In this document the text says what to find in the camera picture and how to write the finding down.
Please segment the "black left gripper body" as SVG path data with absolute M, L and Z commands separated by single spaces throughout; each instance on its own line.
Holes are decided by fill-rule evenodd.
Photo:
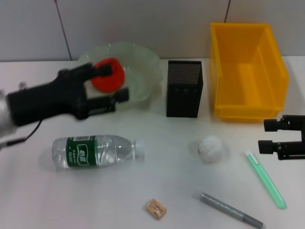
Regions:
M 84 82 L 90 75 L 90 68 L 60 70 L 49 83 L 9 93 L 7 98 L 15 125 L 24 126 L 62 114 L 71 114 L 78 120 L 88 118 Z

